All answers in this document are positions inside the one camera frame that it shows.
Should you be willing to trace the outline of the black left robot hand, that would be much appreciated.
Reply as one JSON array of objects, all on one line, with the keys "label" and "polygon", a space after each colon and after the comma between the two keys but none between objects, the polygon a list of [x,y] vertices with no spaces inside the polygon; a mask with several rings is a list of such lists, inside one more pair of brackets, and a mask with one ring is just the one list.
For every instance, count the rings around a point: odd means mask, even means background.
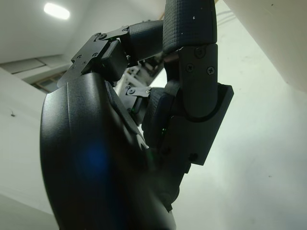
[{"label": "black left robot hand", "polygon": [[215,3],[168,0],[163,20],[96,33],[46,95],[40,162],[61,230],[174,230],[234,95],[218,82]]}]

